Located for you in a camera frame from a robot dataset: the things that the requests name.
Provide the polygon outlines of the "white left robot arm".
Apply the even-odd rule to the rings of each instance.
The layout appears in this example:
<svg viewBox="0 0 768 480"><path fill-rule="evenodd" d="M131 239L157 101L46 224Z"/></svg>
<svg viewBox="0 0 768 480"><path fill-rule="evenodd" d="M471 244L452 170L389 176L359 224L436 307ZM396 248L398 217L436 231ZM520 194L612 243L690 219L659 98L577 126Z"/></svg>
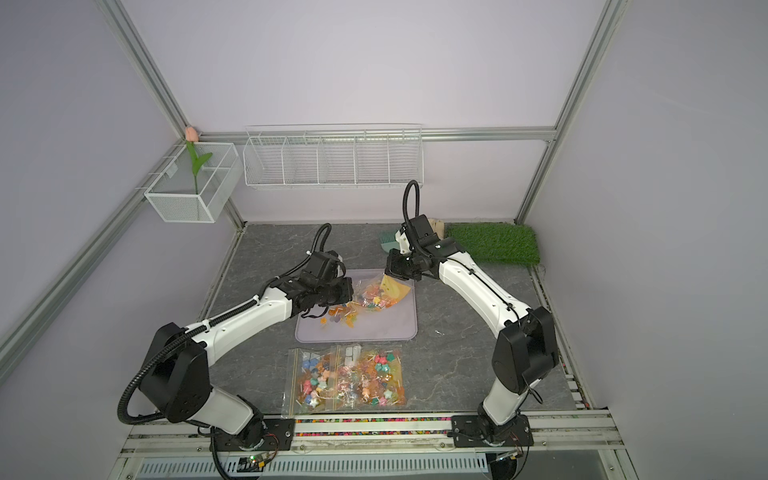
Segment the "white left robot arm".
<svg viewBox="0 0 768 480"><path fill-rule="evenodd" d="M255 448L267 434L262 413L212 385L210 368L263 330L315 308L348 303L353 294L341 256L325 248L332 226L321 225L305 258L264 282L249 300L186 327L158 329L139 371L121 394L116 414L125 425L165 419L207 426Z"/></svg>

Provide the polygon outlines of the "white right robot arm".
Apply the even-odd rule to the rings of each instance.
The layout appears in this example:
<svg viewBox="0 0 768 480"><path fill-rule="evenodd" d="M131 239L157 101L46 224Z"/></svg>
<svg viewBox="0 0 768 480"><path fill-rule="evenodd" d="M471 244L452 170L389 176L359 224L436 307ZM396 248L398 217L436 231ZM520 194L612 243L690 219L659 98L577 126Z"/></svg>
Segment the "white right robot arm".
<svg viewBox="0 0 768 480"><path fill-rule="evenodd" d="M483 319L496 338L492 354L495 375L478 415L491 439L517 421L526 398L559 363L555 322L544 307L518 300L494 281L451 237L441 238L420 213L420 185L409 181L403 193L403 223L398 243L388 253L385 273L399 280L441 281Z"/></svg>

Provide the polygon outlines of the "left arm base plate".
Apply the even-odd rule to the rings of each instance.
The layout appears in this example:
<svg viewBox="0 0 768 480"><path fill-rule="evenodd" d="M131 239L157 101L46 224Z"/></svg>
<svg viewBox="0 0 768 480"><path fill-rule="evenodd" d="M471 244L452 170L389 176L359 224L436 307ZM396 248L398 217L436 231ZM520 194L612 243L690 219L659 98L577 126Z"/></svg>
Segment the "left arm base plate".
<svg viewBox="0 0 768 480"><path fill-rule="evenodd" d="M213 438L220 452L287 451L291 448L295 427L294 419L256 419L251 420L238 434L229 434L216 428Z"/></svg>

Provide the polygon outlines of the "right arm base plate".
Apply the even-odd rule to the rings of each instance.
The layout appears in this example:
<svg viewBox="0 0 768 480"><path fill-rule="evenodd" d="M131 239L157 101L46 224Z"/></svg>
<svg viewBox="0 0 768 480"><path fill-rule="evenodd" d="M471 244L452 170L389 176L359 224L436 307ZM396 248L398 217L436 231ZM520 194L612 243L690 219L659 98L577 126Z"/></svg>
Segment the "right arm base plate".
<svg viewBox="0 0 768 480"><path fill-rule="evenodd" d="M530 447L534 444L529 420L516 415L503 425L496 425L483 415L454 415L447 433L458 448Z"/></svg>

